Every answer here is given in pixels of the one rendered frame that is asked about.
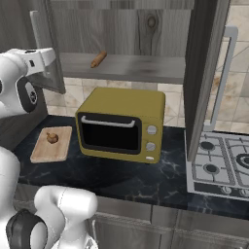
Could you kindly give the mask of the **wooden cutting board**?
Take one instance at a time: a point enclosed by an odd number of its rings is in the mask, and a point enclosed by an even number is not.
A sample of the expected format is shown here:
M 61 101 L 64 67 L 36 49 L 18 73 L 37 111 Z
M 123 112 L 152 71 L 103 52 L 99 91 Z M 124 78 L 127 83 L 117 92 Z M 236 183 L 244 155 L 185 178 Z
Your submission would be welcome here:
M 47 133 L 57 134 L 58 141 L 54 144 L 51 144 L 47 140 Z M 55 126 L 43 128 L 30 156 L 31 162 L 38 163 L 65 161 L 68 155 L 71 134 L 71 126 Z

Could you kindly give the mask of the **grey tall cabinet side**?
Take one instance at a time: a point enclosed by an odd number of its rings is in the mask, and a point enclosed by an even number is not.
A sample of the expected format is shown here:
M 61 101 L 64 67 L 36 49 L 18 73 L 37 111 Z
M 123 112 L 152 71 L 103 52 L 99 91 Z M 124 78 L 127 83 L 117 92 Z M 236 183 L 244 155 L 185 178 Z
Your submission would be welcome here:
M 0 0 L 0 53 L 36 48 L 30 3 L 31 0 Z M 0 146 L 12 151 L 48 115 L 42 89 L 35 90 L 38 106 L 31 114 L 0 120 Z

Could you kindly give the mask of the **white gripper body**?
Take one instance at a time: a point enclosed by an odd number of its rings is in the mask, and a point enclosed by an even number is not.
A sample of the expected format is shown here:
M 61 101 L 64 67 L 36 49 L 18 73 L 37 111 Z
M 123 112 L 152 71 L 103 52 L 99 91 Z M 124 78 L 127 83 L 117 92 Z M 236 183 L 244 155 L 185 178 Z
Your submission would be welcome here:
M 47 67 L 55 60 L 55 52 L 53 48 L 39 49 L 39 66 Z

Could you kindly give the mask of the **yellow toaster oven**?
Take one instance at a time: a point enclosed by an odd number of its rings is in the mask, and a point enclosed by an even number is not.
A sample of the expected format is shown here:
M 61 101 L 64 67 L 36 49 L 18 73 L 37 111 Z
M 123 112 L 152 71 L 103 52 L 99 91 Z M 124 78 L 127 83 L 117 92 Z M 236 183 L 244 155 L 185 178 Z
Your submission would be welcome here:
M 114 160 L 157 163 L 160 160 L 165 94 L 147 89 L 96 88 L 75 114 L 81 152 L 88 156 Z M 134 127 L 83 124 L 88 120 L 129 124 Z M 154 125 L 151 135 L 147 127 Z M 146 144 L 156 144 L 147 151 Z

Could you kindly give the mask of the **wooden rolling pin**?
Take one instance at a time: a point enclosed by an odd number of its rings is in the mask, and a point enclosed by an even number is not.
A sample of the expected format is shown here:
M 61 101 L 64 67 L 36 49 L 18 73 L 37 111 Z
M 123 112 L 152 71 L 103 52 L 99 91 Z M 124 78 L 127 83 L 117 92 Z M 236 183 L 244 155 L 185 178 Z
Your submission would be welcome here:
M 102 51 L 100 54 L 98 54 L 94 60 L 91 62 L 90 67 L 91 68 L 95 68 L 97 67 L 102 61 L 103 59 L 107 56 L 107 52 L 106 51 Z

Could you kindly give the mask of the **grey cabinet door, narrow view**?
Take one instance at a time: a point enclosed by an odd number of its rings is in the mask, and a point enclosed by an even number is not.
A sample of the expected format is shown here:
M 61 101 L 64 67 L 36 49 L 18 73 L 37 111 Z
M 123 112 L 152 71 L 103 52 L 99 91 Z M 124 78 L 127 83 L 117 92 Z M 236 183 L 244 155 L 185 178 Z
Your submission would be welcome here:
M 66 90 L 65 90 L 62 68 L 61 68 L 61 63 L 60 63 L 58 42 L 56 39 L 55 27 L 53 23 L 53 11 L 51 7 L 51 1 L 44 0 L 44 2 L 45 2 L 46 15 L 47 15 L 47 20 L 48 20 L 48 25 L 49 25 L 49 30 L 50 30 L 51 41 L 52 41 L 52 48 L 54 49 L 54 53 L 55 53 L 55 60 L 51 67 L 52 79 L 55 83 L 55 88 L 57 89 L 57 91 L 61 94 L 64 94 L 66 93 Z

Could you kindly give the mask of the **silver gas hob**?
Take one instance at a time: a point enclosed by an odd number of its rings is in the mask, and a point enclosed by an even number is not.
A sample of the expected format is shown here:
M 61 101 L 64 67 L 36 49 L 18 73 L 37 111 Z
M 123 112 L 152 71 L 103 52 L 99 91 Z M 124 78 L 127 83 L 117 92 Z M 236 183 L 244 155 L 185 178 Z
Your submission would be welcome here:
M 186 161 L 189 193 L 249 201 L 240 190 L 249 190 L 249 135 L 203 132 L 196 159 Z M 230 187 L 225 195 L 221 188 Z

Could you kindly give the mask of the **grey cabinet door, wide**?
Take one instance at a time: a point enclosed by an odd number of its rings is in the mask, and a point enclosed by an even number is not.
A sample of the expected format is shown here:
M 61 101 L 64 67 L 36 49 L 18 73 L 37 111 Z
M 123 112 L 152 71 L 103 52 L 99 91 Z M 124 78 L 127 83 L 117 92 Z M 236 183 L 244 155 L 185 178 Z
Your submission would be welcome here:
M 183 84 L 187 160 L 196 158 L 231 0 L 195 0 Z

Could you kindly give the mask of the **grey wood wall cabinet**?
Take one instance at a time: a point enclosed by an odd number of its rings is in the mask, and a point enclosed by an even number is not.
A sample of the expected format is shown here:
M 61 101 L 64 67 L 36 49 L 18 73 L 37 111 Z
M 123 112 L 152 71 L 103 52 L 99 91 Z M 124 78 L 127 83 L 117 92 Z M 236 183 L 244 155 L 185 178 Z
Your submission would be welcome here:
M 183 83 L 195 0 L 50 1 L 66 77 Z

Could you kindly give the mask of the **grey base cupboard run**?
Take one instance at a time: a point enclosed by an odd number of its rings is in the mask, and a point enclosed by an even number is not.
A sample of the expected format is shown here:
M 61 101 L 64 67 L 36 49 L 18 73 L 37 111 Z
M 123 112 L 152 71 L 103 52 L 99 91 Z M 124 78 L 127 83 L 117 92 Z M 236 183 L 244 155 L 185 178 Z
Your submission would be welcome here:
M 220 198 L 220 212 L 100 196 L 87 230 L 99 249 L 249 249 L 249 203 Z

